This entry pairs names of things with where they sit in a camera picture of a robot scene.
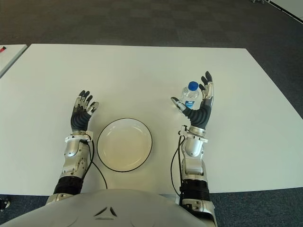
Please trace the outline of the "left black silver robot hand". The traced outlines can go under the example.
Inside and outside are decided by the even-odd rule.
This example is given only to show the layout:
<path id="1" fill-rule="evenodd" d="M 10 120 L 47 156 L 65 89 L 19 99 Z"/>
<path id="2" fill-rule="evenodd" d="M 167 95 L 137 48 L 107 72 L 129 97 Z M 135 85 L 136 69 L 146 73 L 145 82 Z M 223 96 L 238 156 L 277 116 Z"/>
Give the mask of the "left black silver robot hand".
<path id="1" fill-rule="evenodd" d="M 93 95 L 89 91 L 81 91 L 75 100 L 71 114 L 71 130 L 86 131 L 90 118 L 99 107 L 99 102 L 91 102 Z"/>

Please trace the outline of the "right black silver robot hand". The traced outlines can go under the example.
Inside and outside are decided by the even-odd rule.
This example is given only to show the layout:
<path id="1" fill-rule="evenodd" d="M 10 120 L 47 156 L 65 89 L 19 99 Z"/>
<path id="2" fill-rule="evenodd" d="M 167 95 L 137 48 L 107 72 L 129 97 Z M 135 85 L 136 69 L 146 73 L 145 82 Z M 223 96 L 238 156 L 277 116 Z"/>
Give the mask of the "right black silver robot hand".
<path id="1" fill-rule="evenodd" d="M 197 110 L 190 109 L 176 97 L 171 97 L 170 99 L 176 108 L 190 120 L 191 126 L 205 130 L 213 106 L 214 82 L 209 71 L 205 72 L 205 75 L 201 77 L 201 81 L 203 85 L 199 84 L 199 88 L 202 92 L 202 101 Z"/>

